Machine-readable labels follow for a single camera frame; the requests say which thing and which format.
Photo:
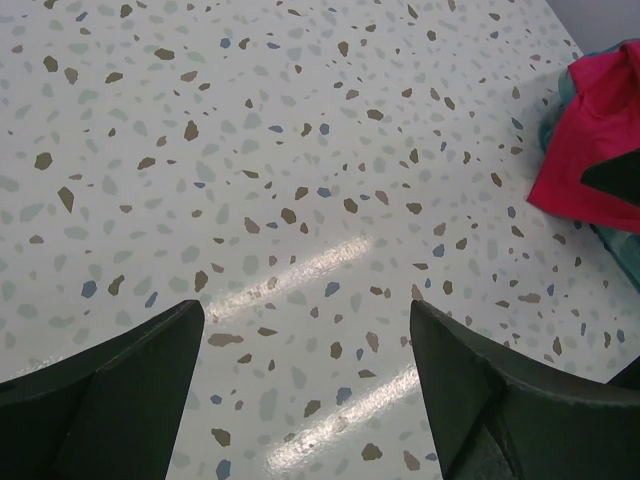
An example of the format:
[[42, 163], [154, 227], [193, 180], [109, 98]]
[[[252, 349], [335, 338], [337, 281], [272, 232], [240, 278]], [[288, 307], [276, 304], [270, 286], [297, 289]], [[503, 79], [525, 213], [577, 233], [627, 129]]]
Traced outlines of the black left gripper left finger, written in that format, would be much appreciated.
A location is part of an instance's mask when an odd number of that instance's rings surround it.
[[204, 323], [186, 300], [2, 383], [2, 478], [165, 478]]

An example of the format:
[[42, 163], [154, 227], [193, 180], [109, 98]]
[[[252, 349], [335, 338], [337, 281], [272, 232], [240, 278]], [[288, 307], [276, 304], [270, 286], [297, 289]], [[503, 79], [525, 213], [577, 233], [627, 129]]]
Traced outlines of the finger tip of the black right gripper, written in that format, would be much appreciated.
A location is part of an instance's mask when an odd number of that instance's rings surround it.
[[638, 149], [588, 167], [582, 185], [629, 204], [640, 203], [640, 152]]

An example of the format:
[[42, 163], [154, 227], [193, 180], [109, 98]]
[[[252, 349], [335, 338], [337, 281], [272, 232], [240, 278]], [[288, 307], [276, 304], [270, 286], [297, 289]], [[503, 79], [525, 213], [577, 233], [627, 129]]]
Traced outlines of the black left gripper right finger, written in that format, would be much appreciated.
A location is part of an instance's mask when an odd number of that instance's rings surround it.
[[412, 349], [445, 479], [636, 479], [639, 363], [606, 383], [535, 361], [425, 301]]

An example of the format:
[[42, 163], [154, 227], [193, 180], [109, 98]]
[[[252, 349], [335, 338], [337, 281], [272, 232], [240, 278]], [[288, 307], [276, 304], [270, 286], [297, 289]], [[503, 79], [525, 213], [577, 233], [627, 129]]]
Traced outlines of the magenta pink t-shirt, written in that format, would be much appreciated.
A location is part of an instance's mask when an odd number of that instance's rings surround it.
[[559, 217], [637, 234], [639, 208], [581, 183], [585, 171], [639, 148], [639, 42], [568, 66], [575, 95], [551, 137], [528, 202]]

